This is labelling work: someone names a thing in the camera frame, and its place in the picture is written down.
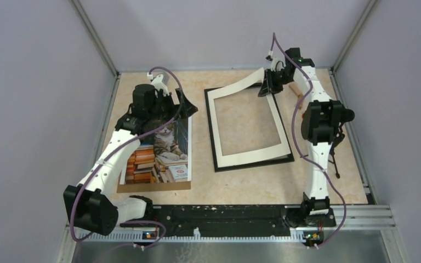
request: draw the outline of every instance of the zip tie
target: zip tie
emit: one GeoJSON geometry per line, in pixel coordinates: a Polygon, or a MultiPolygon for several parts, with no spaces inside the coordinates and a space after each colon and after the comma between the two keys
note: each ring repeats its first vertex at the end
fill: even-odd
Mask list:
{"type": "Polygon", "coordinates": [[[105,161],[104,159],[99,159],[99,160],[97,160],[97,161],[96,161],[96,164],[100,164],[100,165],[102,165],[102,166],[106,166],[106,167],[109,167],[109,168],[113,168],[113,163],[107,162],[107,161],[105,161]]]}
{"type": "Polygon", "coordinates": [[[309,81],[319,81],[317,76],[314,76],[313,78],[307,78],[306,83],[309,83],[309,81]]]}

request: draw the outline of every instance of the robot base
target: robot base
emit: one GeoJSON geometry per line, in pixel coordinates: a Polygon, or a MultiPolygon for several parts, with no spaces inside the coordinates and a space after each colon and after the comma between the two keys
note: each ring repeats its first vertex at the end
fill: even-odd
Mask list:
{"type": "Polygon", "coordinates": [[[323,227],[335,227],[337,225],[333,209],[330,208],[330,199],[316,200],[308,199],[304,194],[304,200],[299,209],[288,209],[285,222],[290,227],[317,227],[320,224],[323,227]]]}

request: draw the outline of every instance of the black picture frame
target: black picture frame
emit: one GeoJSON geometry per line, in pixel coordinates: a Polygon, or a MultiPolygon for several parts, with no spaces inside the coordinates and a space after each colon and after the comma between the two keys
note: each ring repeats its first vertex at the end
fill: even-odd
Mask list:
{"type": "MultiPolygon", "coordinates": [[[[247,87],[246,89],[260,88],[260,87],[261,87],[261,83],[256,83],[256,84],[253,84],[253,85],[247,87]]],[[[215,151],[214,133],[213,133],[213,130],[212,130],[212,121],[211,121],[211,117],[210,117],[211,113],[210,113],[210,107],[209,107],[209,97],[208,97],[208,94],[207,94],[208,92],[210,92],[212,90],[215,90],[215,89],[219,89],[219,88],[209,88],[209,89],[204,90],[204,97],[206,99],[207,122],[208,122],[208,126],[209,126],[209,134],[211,136],[210,137],[210,146],[212,148],[212,158],[213,158],[214,171],[215,172],[238,170],[238,169],[245,169],[245,168],[260,167],[260,166],[265,166],[265,165],[273,165],[273,164],[294,162],[293,152],[291,150],[291,145],[289,144],[288,135],[286,133],[285,125],[283,124],[283,119],[282,119],[281,114],[280,114],[280,109],[278,107],[277,100],[276,100],[274,94],[269,94],[268,96],[272,96],[273,99],[274,99],[275,106],[276,106],[276,109],[277,109],[277,113],[278,113],[278,116],[279,116],[279,118],[281,120],[281,123],[283,125],[283,131],[285,132],[285,136],[286,136],[286,139],[288,141],[288,147],[289,147],[290,154],[288,154],[286,156],[276,158],[276,159],[264,160],[264,161],[260,161],[260,162],[240,164],[240,165],[232,165],[232,166],[227,166],[227,167],[219,167],[218,163],[217,163],[217,154],[216,154],[216,151],[215,151]]]]}

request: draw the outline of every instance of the beige table surface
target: beige table surface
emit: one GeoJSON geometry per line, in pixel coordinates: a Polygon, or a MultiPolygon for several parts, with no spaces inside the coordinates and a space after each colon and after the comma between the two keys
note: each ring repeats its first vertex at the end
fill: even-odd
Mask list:
{"type": "MultiPolygon", "coordinates": [[[[283,92],[276,95],[276,100],[280,108],[283,123],[289,137],[289,143],[292,148],[295,161],[277,165],[269,165],[256,168],[240,169],[234,171],[214,172],[211,141],[207,122],[206,103],[204,99],[204,89],[222,87],[239,81],[241,78],[251,74],[251,70],[242,71],[184,71],[175,72],[180,79],[183,90],[187,98],[198,107],[199,111],[192,117],[192,182],[190,190],[181,191],[163,191],[163,192],[142,192],[135,193],[151,198],[155,204],[299,204],[302,201],[303,192],[308,183],[309,164],[299,158],[295,153],[295,148],[290,132],[291,117],[297,97],[291,92],[288,86],[285,86],[283,92]]],[[[326,92],[333,98],[335,94],[327,70],[317,70],[317,75],[326,92]]],[[[132,91],[137,84],[148,83],[146,73],[123,73],[121,75],[118,92],[116,94],[112,115],[107,129],[107,136],[104,147],[108,143],[113,128],[119,119],[127,110],[132,101],[132,91]]],[[[174,90],[177,85],[172,77],[168,83],[169,90],[174,90]]],[[[233,97],[216,100],[217,116],[220,123],[238,123],[244,127],[240,129],[243,132],[240,136],[235,136],[234,131],[238,130],[238,125],[233,128],[230,125],[223,126],[220,129],[222,137],[223,154],[233,153],[232,151],[253,150],[251,147],[270,146],[278,143],[270,131],[261,129],[268,127],[272,129],[270,117],[267,117],[267,110],[254,110],[251,103],[267,103],[265,99],[259,98],[248,102],[248,95],[242,94],[241,103],[238,102],[235,95],[233,97]],[[242,121],[248,115],[254,116],[252,121],[242,121]],[[238,149],[234,150],[233,144],[238,144],[238,149]]],[[[307,154],[307,147],[300,134],[300,114],[295,122],[297,138],[303,153],[307,154]]],[[[341,178],[337,179],[334,175],[334,166],[329,164],[328,174],[330,175],[335,187],[342,193],[349,204],[367,203],[366,195],[363,190],[362,181],[352,153],[348,136],[336,148],[335,157],[341,178]]],[[[329,187],[329,193],[332,204],[341,203],[339,197],[329,187]]],[[[126,199],[128,193],[114,193],[111,200],[126,199]]]]}

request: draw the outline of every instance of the stack of books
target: stack of books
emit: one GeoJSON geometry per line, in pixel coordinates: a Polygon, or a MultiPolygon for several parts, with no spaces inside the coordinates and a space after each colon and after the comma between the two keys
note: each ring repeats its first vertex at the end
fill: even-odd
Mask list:
{"type": "Polygon", "coordinates": [[[156,182],[156,178],[152,174],[155,157],[152,145],[140,145],[128,159],[125,183],[148,184],[156,182]]]}
{"type": "Polygon", "coordinates": [[[188,181],[188,160],[172,161],[162,156],[156,157],[153,175],[158,182],[188,181]]]}

